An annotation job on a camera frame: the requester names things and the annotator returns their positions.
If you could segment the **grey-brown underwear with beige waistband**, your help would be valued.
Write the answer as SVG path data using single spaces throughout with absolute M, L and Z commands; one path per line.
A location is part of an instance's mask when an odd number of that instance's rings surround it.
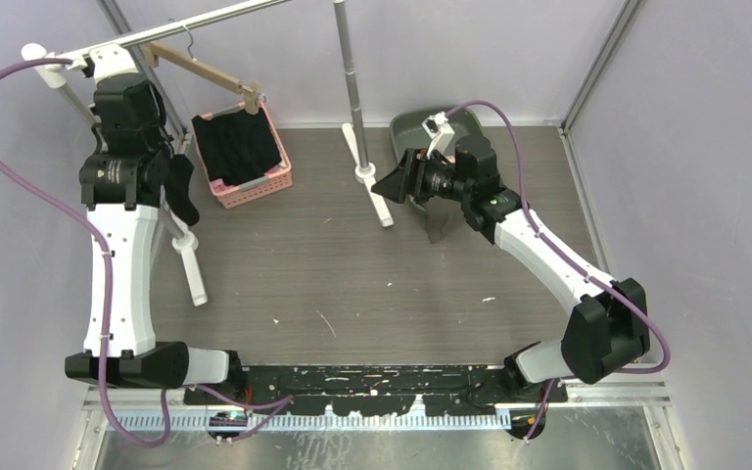
M 459 204 L 443 199 L 431 199 L 425 204 L 425 231 L 431 244 L 442 242 L 461 223 Z

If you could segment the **beige clip hanger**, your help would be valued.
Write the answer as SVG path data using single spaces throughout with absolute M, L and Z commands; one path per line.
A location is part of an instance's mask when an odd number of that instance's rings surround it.
M 200 61 L 193 53 L 194 35 L 186 25 L 182 28 L 189 36 L 189 44 L 186 47 L 186 52 L 183 53 L 160 41 L 151 41 L 144 45 L 144 54 L 148 65 L 155 68 L 159 65 L 160 60 L 168 61 L 227 91 L 241 95 L 243 97 L 244 109 L 250 115 L 257 115 L 261 104 L 265 102 L 265 95 L 261 91 L 260 84 L 257 82 L 247 83 L 226 71 Z

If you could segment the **black underwear with beige waistband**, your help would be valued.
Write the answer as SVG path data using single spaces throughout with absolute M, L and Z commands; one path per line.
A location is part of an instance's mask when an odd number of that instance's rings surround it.
M 184 155 L 174 155 L 167 161 L 163 181 L 164 196 L 169 209 L 187 226 L 200 220 L 200 213 L 190 198 L 193 164 Z

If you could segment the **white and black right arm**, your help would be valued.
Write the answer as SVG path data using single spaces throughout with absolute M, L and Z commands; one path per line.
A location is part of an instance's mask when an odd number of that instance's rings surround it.
M 397 204 L 432 198 L 457 202 L 473 230 L 523 263 L 567 311 L 561 339 L 534 343 L 505 359 L 504 388 L 512 399 L 531 400 L 549 379 L 595 384 L 648 353 L 643 288 L 632 278 L 617 281 L 587 264 L 556 237 L 503 184 L 487 138 L 460 138 L 453 162 L 438 151 L 408 149 L 372 190 Z

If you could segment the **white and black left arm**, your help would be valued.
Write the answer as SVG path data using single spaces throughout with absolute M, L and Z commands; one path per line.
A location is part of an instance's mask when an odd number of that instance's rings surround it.
M 191 233 L 200 214 L 189 198 L 194 167 L 165 132 L 165 105 L 142 73 L 99 79 L 94 93 L 98 145 L 79 171 L 86 218 L 101 235 L 93 250 L 92 307 L 81 352 L 68 356 L 68 378 L 96 385 L 175 389 L 204 384 L 232 404 L 248 384 L 239 355 L 157 340 L 150 287 L 156 232 L 165 224 L 187 269 L 196 306 L 208 297 Z

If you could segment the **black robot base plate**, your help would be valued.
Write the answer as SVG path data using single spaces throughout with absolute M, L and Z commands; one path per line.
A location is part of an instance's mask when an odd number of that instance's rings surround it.
M 232 400 L 250 394 L 251 404 L 292 398 L 285 411 L 318 416 L 327 407 L 338 416 L 410 412 L 421 400 L 427 417 L 490 415 L 497 408 L 540 404 L 544 386 L 516 390 L 497 365 L 251 365 L 242 391 L 214 389 Z

